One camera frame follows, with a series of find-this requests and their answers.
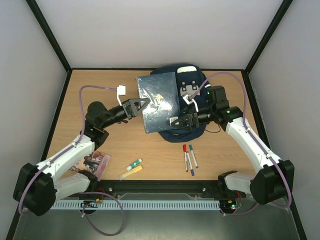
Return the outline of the dark blue book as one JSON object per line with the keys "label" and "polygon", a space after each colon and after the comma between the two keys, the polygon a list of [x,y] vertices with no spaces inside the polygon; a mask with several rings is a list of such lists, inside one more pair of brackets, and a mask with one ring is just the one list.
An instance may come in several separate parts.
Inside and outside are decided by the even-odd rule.
{"label": "dark blue book", "polygon": [[174,72],[136,78],[139,97],[149,99],[142,111],[144,130],[147,134],[171,130],[171,119],[180,113],[179,95]]}

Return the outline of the navy blue student backpack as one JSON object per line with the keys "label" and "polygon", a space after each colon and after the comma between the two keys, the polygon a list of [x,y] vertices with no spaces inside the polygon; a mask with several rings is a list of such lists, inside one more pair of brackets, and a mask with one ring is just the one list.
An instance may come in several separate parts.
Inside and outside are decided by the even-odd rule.
{"label": "navy blue student backpack", "polygon": [[[179,99],[179,117],[181,117],[185,110],[193,108],[191,105],[187,105],[182,96],[186,93],[193,95],[207,78],[198,66],[191,63],[177,63],[162,66],[153,70],[150,74],[156,75],[171,72],[175,73]],[[185,143],[200,137],[205,132],[206,126],[206,123],[201,124],[198,128],[193,127],[192,131],[173,128],[160,131],[159,134],[167,142]]]}

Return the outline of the pink illustrated book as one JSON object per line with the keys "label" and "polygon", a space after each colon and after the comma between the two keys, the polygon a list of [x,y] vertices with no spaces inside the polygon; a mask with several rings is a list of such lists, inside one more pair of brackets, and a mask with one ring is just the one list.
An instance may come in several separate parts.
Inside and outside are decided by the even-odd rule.
{"label": "pink illustrated book", "polygon": [[69,170],[75,173],[78,173],[81,170],[85,170],[95,175],[97,177],[97,181],[100,182],[110,159],[110,155],[96,150],[84,156]]}

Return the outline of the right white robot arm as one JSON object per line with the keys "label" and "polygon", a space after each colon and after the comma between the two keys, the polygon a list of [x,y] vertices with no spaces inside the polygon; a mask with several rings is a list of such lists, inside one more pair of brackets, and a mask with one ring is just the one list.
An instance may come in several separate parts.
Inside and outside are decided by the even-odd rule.
{"label": "right white robot arm", "polygon": [[292,202],[294,165],[283,161],[255,133],[239,107],[229,105],[225,88],[221,85],[207,88],[208,107],[197,105],[171,122],[171,126],[191,131],[202,124],[214,122],[230,135],[249,158],[255,176],[230,171],[220,175],[218,191],[229,196],[234,191],[250,194],[260,205],[286,197]]}

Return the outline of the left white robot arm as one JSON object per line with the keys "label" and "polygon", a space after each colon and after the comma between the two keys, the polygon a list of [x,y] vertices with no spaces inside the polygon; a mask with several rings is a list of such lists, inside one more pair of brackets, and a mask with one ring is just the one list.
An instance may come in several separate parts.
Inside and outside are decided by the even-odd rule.
{"label": "left white robot arm", "polygon": [[134,98],[107,109],[100,101],[92,102],[80,134],[71,143],[52,157],[36,165],[26,163],[20,169],[13,192],[20,215],[24,215],[23,209],[27,208],[36,216],[42,216],[56,201],[93,189],[98,180],[92,173],[82,170],[73,177],[61,177],[75,163],[104,144],[109,136],[106,127],[137,117],[149,103],[148,98]]}

